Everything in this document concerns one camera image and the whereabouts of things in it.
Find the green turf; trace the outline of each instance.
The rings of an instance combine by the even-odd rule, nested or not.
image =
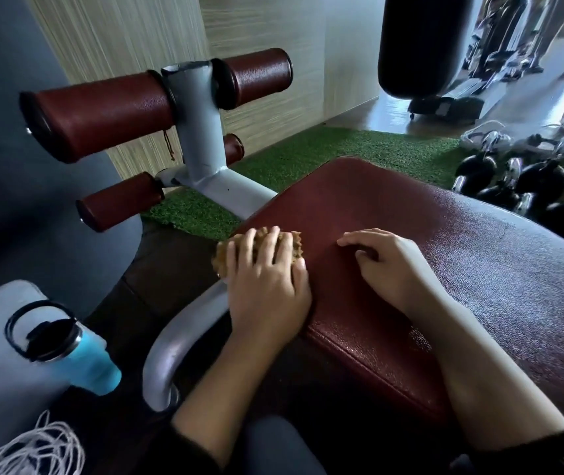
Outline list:
[[[277,192],[340,155],[359,156],[444,188],[466,154],[457,140],[315,127],[232,165]],[[179,190],[144,217],[211,239],[226,238],[239,219],[194,190]]]

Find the punching bag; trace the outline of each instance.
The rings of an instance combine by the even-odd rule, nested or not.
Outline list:
[[[385,0],[379,84],[397,98],[442,93],[456,78],[482,0]]]

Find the water bottle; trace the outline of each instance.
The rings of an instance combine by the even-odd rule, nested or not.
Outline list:
[[[27,335],[24,350],[14,340],[16,322],[26,313],[52,306],[67,318],[38,324]],[[106,352],[104,340],[78,322],[61,303],[38,300],[19,308],[5,324],[5,338],[17,353],[34,363],[51,364],[54,373],[74,386],[105,395],[119,384],[122,374]]]

